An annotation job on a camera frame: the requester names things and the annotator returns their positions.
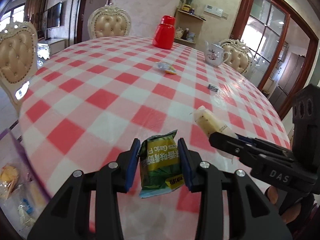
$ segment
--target snack bag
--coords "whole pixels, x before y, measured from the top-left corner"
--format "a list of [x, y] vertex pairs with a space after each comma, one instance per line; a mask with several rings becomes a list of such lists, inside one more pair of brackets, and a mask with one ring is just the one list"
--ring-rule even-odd
[[154, 135], [145, 140], [139, 152], [142, 190], [140, 197], [151, 197], [174, 191], [184, 184], [178, 148], [177, 130]]
[[169, 73], [169, 74], [173, 74], [173, 75], [176, 75], [177, 72], [175, 70], [175, 68], [169, 64], [169, 63], [166, 63], [166, 62], [157, 62], [156, 63], [156, 67], [158, 69], [161, 69], [161, 70], [164, 70], [165, 72]]
[[19, 179], [16, 167], [5, 165], [0, 172], [0, 197], [7, 199]]
[[[238, 136], [223, 121], [221, 121], [204, 106], [200, 106], [193, 113], [193, 118], [196, 124], [201, 128], [201, 130], [206, 134], [208, 138], [214, 132], [220, 132], [233, 138], [238, 138]], [[217, 149], [217, 152], [223, 157], [229, 158], [231, 160], [234, 158], [233, 155], [221, 150]]]

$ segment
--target blue gripper pad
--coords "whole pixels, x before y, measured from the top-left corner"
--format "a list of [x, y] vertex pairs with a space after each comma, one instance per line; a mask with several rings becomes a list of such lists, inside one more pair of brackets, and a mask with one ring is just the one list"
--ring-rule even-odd
[[126, 191], [129, 191], [129, 189], [132, 187], [134, 176], [137, 170], [137, 165], [138, 165], [138, 153], [140, 151], [141, 147], [141, 142], [138, 139], [134, 139], [130, 152], [131, 152], [131, 157], [130, 161], [128, 163], [127, 169], [126, 169], [126, 174], [125, 174], [125, 184], [124, 188]]
[[180, 156], [180, 161], [181, 161], [181, 169], [182, 169], [182, 174], [184, 178], [184, 182], [188, 189], [191, 191], [192, 189], [192, 169], [188, 160], [188, 157], [186, 155], [187, 151], [187, 146], [184, 142], [183, 138], [180, 138], [178, 140], [178, 153]]

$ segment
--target dining table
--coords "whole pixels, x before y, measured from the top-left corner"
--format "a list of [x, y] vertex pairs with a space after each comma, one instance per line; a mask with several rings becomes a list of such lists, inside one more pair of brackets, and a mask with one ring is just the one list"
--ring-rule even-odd
[[[172, 64], [176, 75], [158, 69], [157, 62]], [[50, 196], [73, 171], [97, 171], [129, 150], [134, 138], [172, 130], [178, 130], [176, 141], [184, 138], [188, 149], [218, 169], [250, 172], [238, 158], [224, 158], [210, 146], [193, 119], [200, 106], [237, 134], [290, 148], [277, 112], [244, 76], [226, 64], [207, 64], [196, 49], [177, 43], [160, 49], [144, 37], [97, 38], [53, 55], [30, 81], [19, 122], [27, 157]], [[253, 180], [262, 191], [268, 187]], [[195, 239], [200, 193], [182, 186], [142, 199], [140, 190], [138, 165], [130, 191], [118, 194], [124, 239]], [[228, 214], [224, 224], [228, 228]]]

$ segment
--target hand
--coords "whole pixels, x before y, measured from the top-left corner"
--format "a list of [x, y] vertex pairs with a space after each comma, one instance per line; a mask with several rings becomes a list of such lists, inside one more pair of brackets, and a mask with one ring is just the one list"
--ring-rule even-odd
[[[267, 195], [268, 195], [268, 198], [269, 198], [271, 204], [275, 205], [276, 202], [278, 201], [277, 188], [274, 186], [270, 186], [270, 188], [268, 189]], [[300, 214], [300, 211], [301, 211], [301, 203], [297, 203], [294, 206], [290, 207], [288, 210], [286, 210], [282, 214], [281, 218], [286, 224], [288, 224], [297, 218], [297, 216]]]

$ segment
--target teapot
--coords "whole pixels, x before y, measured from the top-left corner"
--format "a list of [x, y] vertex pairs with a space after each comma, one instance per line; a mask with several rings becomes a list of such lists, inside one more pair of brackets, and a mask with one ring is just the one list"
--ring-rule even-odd
[[229, 60], [231, 53], [224, 51], [220, 45], [211, 44], [209, 42], [205, 42], [205, 51], [204, 51], [204, 59], [211, 66], [219, 66], [221, 63], [225, 63]]

